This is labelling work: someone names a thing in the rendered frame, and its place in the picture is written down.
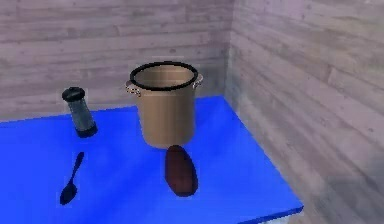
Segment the dark brown oval loaf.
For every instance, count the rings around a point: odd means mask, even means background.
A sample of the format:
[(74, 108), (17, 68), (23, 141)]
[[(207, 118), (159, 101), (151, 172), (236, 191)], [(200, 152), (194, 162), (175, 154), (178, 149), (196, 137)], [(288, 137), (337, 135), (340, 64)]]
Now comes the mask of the dark brown oval loaf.
[(168, 148), (165, 155), (165, 180), (179, 197), (189, 197), (198, 189), (198, 178), (189, 154), (179, 145)]

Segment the tall copper pot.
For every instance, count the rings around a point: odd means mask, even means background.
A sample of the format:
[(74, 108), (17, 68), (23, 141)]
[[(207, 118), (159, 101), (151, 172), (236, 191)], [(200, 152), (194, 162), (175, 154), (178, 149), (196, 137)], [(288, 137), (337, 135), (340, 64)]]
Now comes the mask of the tall copper pot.
[(195, 132), (195, 93), (204, 77), (192, 65), (162, 61), (130, 73), (126, 91), (136, 97), (145, 142), (168, 148), (188, 143)]

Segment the black spoon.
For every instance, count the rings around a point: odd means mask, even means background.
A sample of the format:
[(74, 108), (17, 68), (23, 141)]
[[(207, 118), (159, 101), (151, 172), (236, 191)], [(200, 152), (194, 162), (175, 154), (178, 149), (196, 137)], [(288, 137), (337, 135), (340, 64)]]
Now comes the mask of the black spoon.
[(75, 196), (77, 194), (77, 187), (74, 184), (74, 178), (76, 176), (78, 169), (80, 168), (80, 166), (82, 164), (83, 158), (84, 158), (84, 152), (79, 152), (77, 157), (76, 157), (76, 161), (75, 161), (75, 164), (73, 167), (71, 177), (70, 177), (67, 185), (63, 188), (63, 190), (60, 194), (59, 202), (61, 205), (66, 205), (66, 204), (70, 203), (75, 198)]

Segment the blue table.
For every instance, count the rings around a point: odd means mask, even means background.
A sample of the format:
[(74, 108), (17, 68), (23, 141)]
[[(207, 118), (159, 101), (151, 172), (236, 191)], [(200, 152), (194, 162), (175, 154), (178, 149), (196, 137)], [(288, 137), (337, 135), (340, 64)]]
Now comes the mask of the blue table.
[[(185, 149), (198, 189), (185, 198), (168, 187), (165, 152), (143, 140), (136, 108), (93, 117), (86, 139), (68, 115), (0, 123), (0, 224), (259, 224), (303, 209), (221, 96), (196, 102)], [(77, 194), (61, 205), (79, 152)]]

